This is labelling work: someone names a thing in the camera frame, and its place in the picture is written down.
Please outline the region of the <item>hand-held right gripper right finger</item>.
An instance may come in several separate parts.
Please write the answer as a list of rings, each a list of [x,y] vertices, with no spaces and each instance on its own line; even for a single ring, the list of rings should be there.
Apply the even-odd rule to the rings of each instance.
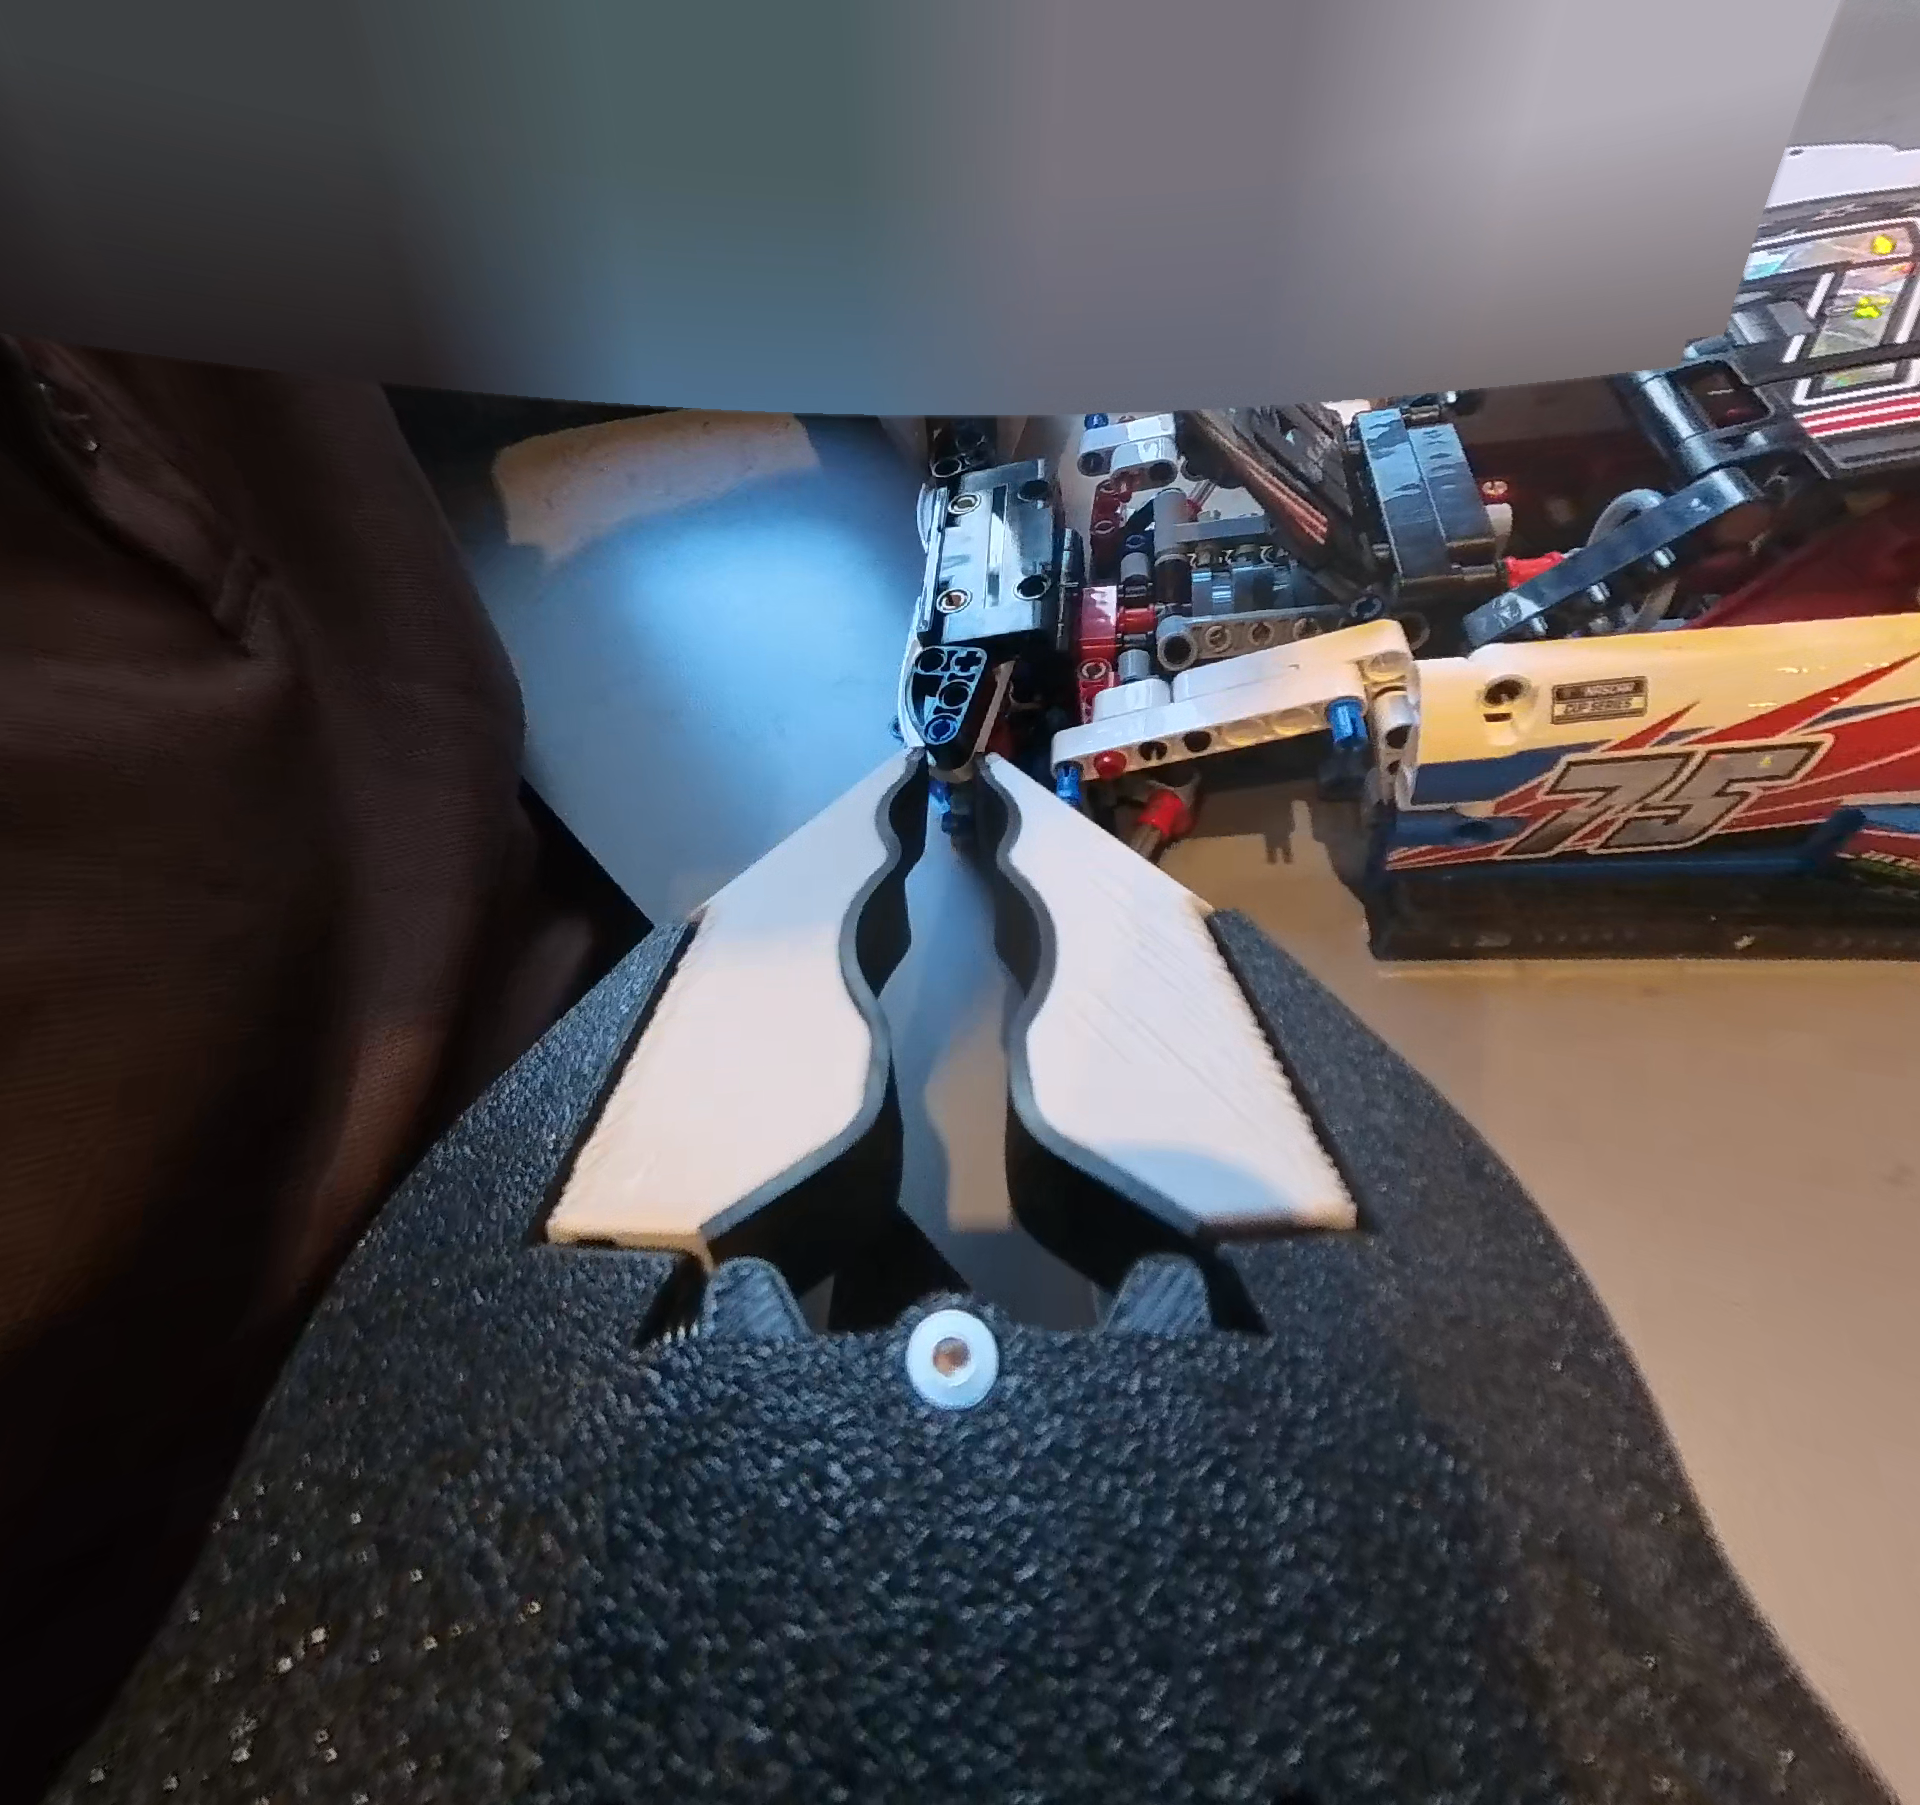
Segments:
[[[1351,1230],[1357,1200],[1212,909],[1002,759],[981,770],[1006,1022],[1006,1176],[1048,1250]]]

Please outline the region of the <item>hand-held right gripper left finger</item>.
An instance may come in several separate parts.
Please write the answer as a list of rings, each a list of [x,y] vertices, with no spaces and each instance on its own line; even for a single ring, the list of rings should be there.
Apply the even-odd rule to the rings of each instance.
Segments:
[[[886,1229],[903,1125],[881,994],[918,859],[920,756],[903,753],[701,909],[548,1241],[847,1265]]]

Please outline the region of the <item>red white blue brick race car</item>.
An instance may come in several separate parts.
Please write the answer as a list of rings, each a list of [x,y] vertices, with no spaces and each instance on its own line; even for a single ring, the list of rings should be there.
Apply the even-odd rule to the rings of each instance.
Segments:
[[[1919,154],[1791,145],[1672,366],[1086,415],[1060,795],[1266,755],[1384,958],[1916,956]]]

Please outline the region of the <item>black white brick bumper assembly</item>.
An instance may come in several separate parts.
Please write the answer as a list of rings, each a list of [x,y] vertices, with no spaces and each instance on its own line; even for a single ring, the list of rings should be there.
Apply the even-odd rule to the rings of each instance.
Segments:
[[[896,729],[923,755],[940,832],[975,832],[987,756],[1051,782],[1053,737],[1077,721],[1089,556],[1053,462],[934,462],[918,500],[920,595],[896,685]]]

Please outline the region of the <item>grey desk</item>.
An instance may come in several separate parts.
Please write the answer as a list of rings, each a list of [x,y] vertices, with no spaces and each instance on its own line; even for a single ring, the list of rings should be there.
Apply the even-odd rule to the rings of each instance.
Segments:
[[[920,462],[862,418],[390,390],[508,647],[527,775],[653,924],[896,744]],[[1357,809],[1225,768],[1168,866],[1470,1120],[1614,1316],[1719,1538],[1916,1801],[1916,964],[1385,964]]]

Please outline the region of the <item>person's brown shirt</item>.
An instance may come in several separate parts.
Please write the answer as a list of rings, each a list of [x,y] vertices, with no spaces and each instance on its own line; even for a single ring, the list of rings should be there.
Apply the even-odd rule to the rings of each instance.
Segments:
[[[5,1801],[394,1186],[648,932],[523,731],[378,386],[5,337]]]

